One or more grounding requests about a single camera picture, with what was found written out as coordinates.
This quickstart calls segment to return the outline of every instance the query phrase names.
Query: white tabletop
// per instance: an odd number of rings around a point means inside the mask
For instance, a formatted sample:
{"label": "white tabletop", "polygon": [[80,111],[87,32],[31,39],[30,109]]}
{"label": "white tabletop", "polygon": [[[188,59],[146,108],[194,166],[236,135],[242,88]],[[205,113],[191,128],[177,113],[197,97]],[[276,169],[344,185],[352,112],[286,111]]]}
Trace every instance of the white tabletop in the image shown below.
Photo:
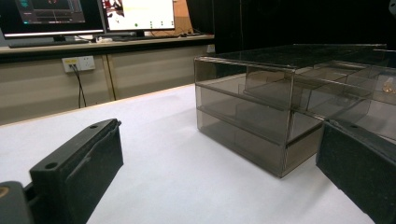
{"label": "white tabletop", "polygon": [[279,179],[200,133],[193,85],[0,126],[0,182],[27,185],[51,151],[113,118],[124,165],[89,223],[374,223],[315,156]]}

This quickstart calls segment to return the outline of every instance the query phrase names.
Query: wall outlet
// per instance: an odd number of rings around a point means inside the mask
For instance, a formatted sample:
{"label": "wall outlet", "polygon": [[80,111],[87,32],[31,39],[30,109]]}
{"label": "wall outlet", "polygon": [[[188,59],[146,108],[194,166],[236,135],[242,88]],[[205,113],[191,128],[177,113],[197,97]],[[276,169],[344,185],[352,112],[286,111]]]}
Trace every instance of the wall outlet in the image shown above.
{"label": "wall outlet", "polygon": [[95,62],[93,56],[78,57],[79,67],[81,71],[95,69]]}
{"label": "wall outlet", "polygon": [[62,62],[64,63],[64,71],[66,73],[74,72],[74,69],[72,66],[75,66],[75,68],[77,68],[77,70],[80,70],[78,58],[62,58]]}
{"label": "wall outlet", "polygon": [[216,52],[216,48],[214,44],[207,46],[206,53],[215,53],[215,52]]}
{"label": "wall outlet", "polygon": [[93,56],[82,56],[76,58],[62,58],[64,63],[64,71],[66,73],[75,72],[77,68],[78,71],[86,71],[95,69],[95,62]]}

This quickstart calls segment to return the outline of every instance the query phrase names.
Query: monitor screen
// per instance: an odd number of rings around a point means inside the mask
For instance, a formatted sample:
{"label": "monitor screen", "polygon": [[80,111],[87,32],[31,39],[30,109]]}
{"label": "monitor screen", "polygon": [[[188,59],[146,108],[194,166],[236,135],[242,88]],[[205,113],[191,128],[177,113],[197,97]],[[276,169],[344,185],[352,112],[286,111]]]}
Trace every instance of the monitor screen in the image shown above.
{"label": "monitor screen", "polygon": [[97,0],[1,0],[5,39],[101,34]]}
{"label": "monitor screen", "polygon": [[174,30],[173,0],[102,0],[107,32]]}

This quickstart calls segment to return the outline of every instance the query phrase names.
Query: transparent acrylic box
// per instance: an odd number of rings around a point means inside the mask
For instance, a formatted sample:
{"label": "transparent acrylic box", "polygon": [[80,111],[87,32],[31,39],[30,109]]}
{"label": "transparent acrylic box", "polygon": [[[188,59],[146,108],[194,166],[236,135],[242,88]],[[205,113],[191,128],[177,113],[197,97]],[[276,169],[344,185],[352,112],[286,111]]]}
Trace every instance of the transparent acrylic box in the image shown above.
{"label": "transparent acrylic box", "polygon": [[373,51],[381,48],[292,45],[198,57],[198,128],[279,177],[317,152],[324,119],[392,140],[393,126],[370,113],[396,103],[383,91],[396,73],[384,51]]}

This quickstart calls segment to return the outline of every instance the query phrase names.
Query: dark background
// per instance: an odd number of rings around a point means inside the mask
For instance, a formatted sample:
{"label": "dark background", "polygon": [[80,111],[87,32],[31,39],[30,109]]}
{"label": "dark background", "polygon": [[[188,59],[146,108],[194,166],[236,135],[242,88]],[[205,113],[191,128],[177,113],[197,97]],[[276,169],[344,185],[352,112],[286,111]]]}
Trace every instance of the dark background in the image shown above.
{"label": "dark background", "polygon": [[286,44],[387,44],[396,49],[396,19],[389,12],[389,0],[187,0],[187,4],[192,27],[206,24],[198,26],[215,34],[217,53]]}

